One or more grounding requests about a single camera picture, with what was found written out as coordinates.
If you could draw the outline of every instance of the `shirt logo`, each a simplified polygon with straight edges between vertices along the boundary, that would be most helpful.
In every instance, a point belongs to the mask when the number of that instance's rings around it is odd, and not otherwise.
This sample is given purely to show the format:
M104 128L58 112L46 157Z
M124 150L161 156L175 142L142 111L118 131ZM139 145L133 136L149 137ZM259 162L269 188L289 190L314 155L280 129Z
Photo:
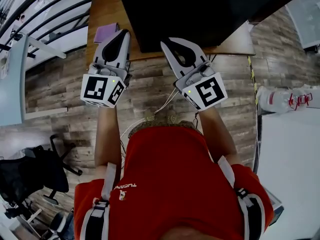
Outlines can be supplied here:
M115 186L115 189L125 189L125 188L129 188L129 187L133 187L135 188L137 185L135 183L133 184L126 184L126 185L120 185L120 186Z
M120 190L119 200L123 201L125 199L127 191Z

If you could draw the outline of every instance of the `backpack strap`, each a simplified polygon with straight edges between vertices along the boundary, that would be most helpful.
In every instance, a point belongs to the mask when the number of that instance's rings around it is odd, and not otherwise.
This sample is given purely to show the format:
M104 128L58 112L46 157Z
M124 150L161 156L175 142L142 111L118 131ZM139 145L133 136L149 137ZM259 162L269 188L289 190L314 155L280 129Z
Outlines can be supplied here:
M231 187L234 189L235 173L228 163L227 159L222 156L218 165ZM239 206L243 213L244 220L244 240L258 240L265 231L265 207L259 196L249 193L246 189L234 189Z
M93 201L93 207L86 212L81 227L80 240L108 240L109 199L116 178L116 168L117 166L113 163L107 164L101 192L102 200L98 202Z

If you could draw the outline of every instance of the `wood-pattern floor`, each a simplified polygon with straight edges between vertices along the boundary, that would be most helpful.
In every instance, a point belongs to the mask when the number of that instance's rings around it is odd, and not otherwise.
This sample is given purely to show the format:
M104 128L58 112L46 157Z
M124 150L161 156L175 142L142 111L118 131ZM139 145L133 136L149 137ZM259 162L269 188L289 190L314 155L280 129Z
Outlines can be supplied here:
M258 86L300 87L320 84L320 64L317 56L307 56L301 48L295 27L282 8L251 32L256 56L251 58ZM17 150L49 143L49 136L60 134L65 143L76 148L66 158L67 163L83 170L78 177L69 172L69 192L57 193L59 206L43 201L48 195L43 189L30 196L34 208L42 208L40 218L50 222L58 211L73 207L75 186L89 181L94 173L94 149L97 129L97 108L80 100L82 76L86 73L85 48L71 52L62 60L56 58L26 74L25 96L27 112L68 107L68 112L25 121L20 125L0 128L0 156L8 157ZM256 139L254 91L248 60L245 56L219 55L213 68L221 72L228 99L217 108L231 132L243 162L251 166ZM174 89L176 80L164 58L135 61L129 88L118 102L120 133L143 117L146 109L160 108ZM174 109L180 120L192 121L195 109L177 95L166 109ZM122 138L128 143L127 134Z

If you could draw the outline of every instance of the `white desk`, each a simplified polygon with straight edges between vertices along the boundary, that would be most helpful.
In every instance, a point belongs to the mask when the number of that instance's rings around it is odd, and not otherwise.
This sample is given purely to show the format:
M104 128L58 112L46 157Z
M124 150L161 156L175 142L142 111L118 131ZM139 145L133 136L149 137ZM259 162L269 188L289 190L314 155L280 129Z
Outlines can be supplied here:
M26 113L25 105L25 64L29 44L65 59L67 55L29 36L21 38L10 49L9 70L0 79L0 126L21 124L24 120L67 112L68 108Z
M0 237L4 240L18 240L9 228L0 222Z
M262 117L257 175L283 204L261 240L312 238L320 225L320 109Z

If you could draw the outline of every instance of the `red object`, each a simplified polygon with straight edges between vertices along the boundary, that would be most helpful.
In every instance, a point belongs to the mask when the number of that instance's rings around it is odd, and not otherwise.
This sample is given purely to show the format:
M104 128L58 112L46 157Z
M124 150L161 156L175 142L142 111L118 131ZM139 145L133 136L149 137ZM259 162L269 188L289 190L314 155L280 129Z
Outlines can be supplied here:
M300 106L300 101L299 97L297 98L297 102L293 99L293 93L291 93L290 98L289 98L289 106L292 108L294 111L297 110L297 108Z
M272 105L274 103L274 95L275 91L271 92L270 97L269 97L269 104Z
M305 95L301 95L299 96L299 98L300 98L300 103L306 104L307 106L309 106L309 101L312 101L313 99L311 92Z
M262 199L267 227L274 212L258 177L249 167L232 168L235 188ZM76 240L103 184L97 179L76 186ZM110 198L110 240L157 240L169 229L186 225L216 238L243 240L244 218L235 191L211 161L203 136L193 129L150 127L135 133L117 186Z

